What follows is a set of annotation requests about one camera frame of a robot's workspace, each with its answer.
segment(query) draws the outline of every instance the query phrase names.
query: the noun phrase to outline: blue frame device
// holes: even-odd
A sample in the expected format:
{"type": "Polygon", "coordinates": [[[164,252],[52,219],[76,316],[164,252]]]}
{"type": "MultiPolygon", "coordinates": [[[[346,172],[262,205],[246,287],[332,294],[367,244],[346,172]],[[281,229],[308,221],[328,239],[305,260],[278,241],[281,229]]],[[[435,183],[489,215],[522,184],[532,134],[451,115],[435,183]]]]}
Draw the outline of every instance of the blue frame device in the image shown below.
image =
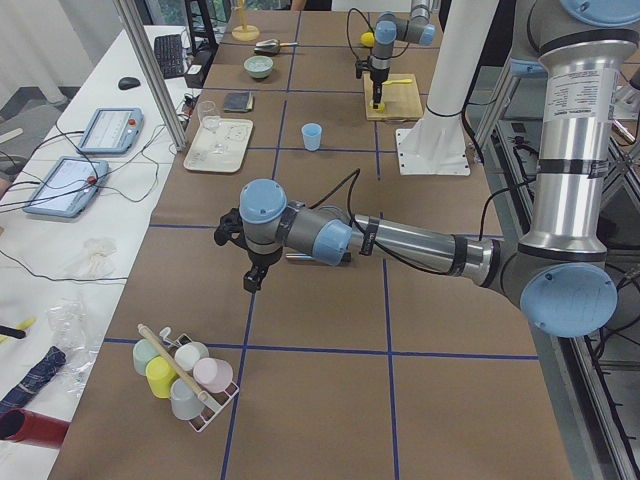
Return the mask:
{"type": "Polygon", "coordinates": [[[99,108],[91,117],[78,151],[84,154],[118,155],[125,153],[142,128],[139,108],[99,108]]]}
{"type": "Polygon", "coordinates": [[[26,213],[73,218],[82,212],[109,171],[106,160],[60,157],[44,181],[22,207],[26,213]],[[96,178],[94,184],[89,179],[96,178]]]}

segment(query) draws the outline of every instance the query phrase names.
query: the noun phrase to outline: computer mouse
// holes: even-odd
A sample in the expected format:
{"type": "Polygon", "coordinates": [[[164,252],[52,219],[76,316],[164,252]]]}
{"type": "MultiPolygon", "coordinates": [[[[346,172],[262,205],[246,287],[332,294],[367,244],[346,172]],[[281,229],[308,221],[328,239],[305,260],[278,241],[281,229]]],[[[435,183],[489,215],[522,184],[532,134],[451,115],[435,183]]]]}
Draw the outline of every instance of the computer mouse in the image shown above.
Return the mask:
{"type": "Polygon", "coordinates": [[[140,86],[140,80],[135,77],[123,77],[118,82],[118,88],[120,90],[129,90],[140,86]]]}

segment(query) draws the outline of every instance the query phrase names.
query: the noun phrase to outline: cutting board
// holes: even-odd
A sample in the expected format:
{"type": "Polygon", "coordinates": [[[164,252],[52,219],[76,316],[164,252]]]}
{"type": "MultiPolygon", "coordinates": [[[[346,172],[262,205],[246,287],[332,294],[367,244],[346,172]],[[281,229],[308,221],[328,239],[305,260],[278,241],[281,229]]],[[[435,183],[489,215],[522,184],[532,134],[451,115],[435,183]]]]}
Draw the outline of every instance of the cutting board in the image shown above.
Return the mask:
{"type": "Polygon", "coordinates": [[[419,120],[422,118],[422,100],[418,92],[416,77],[412,73],[392,73],[389,80],[411,78],[411,83],[396,83],[382,86],[382,101],[385,108],[382,112],[369,105],[373,97],[373,85],[368,75],[363,75],[364,108],[367,120],[419,120]]]}

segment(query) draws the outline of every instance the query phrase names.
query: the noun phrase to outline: black keyboard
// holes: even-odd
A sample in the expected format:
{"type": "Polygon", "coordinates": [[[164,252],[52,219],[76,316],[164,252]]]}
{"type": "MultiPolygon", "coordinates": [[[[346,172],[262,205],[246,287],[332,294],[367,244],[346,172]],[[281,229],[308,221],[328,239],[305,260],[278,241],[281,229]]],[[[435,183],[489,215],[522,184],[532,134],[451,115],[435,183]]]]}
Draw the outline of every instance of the black keyboard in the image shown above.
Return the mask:
{"type": "Polygon", "coordinates": [[[184,59],[182,58],[182,36],[163,35],[153,42],[153,53],[158,60],[162,76],[175,78],[184,75],[184,59]]]}

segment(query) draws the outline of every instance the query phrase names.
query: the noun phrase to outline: table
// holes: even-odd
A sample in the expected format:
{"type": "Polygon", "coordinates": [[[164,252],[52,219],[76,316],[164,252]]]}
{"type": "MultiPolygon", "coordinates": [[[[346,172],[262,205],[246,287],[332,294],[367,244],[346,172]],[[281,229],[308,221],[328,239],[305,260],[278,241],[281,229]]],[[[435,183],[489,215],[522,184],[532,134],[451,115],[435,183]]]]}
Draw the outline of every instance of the table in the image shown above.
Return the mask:
{"type": "MultiPolygon", "coordinates": [[[[364,118],[346,14],[249,12],[249,23],[300,46],[254,82],[242,71],[252,47],[224,38],[202,99],[254,91],[244,164],[197,174],[177,155],[50,478],[571,478],[529,329],[504,298],[358,255],[337,268],[281,261],[257,295],[242,290],[246,255],[212,234],[256,177],[312,203],[359,167],[354,211],[467,235],[489,195],[478,165],[468,178],[399,175],[395,125],[364,118]],[[308,121],[324,126],[317,152],[302,146],[308,121]],[[134,372],[140,322],[233,365],[239,396],[203,433],[134,372]]],[[[352,25],[355,44],[364,26],[352,25]]],[[[423,95],[437,45],[392,67],[415,72],[423,95]]]]}
{"type": "MultiPolygon", "coordinates": [[[[180,27],[149,27],[149,36],[179,33],[180,27]]],[[[185,93],[196,94],[186,87],[182,78],[167,81],[171,98],[176,105],[185,93]]],[[[0,226],[0,249],[26,263],[34,272],[60,278],[69,276],[65,269],[82,258],[83,244],[90,238],[113,239],[117,252],[110,256],[115,270],[110,276],[127,277],[133,265],[142,238],[149,223],[162,186],[169,174],[175,150],[166,131],[156,130],[163,123],[151,91],[138,66],[128,37],[122,32],[96,66],[73,101],[58,121],[62,131],[83,130],[98,107],[137,106],[144,112],[144,126],[132,149],[123,156],[109,158],[111,170],[106,187],[117,189],[132,199],[146,198],[132,203],[115,190],[102,190],[93,203],[77,219],[60,221],[54,218],[36,218],[21,210],[3,213],[0,226]],[[120,91],[118,80],[135,76],[142,86],[120,91]],[[159,136],[146,150],[146,155],[157,166],[141,156],[133,158],[152,135],[159,136]]],[[[55,128],[49,136],[59,133],[55,128]]],[[[76,142],[80,137],[72,137],[76,142]]],[[[52,141],[38,150],[29,161],[25,172],[17,181],[33,180],[27,173],[43,178],[62,155],[77,156],[65,140],[52,141]]],[[[2,207],[11,202],[24,201],[31,189],[10,190],[0,202],[2,207]]],[[[29,329],[26,339],[7,340],[0,344],[0,397],[3,397],[35,365],[51,346],[53,332],[47,318],[47,309],[62,299],[80,300],[86,309],[87,334],[95,352],[113,316],[124,288],[124,281],[100,283],[50,282],[31,277],[23,268],[5,257],[0,258],[2,276],[1,320],[15,325],[30,316],[37,322],[29,329]]],[[[79,397],[67,393],[68,377],[58,375],[28,405],[28,409],[53,417],[70,420],[79,397]]],[[[2,442],[0,445],[1,478],[46,478],[58,452],[44,448],[2,442]]]]}

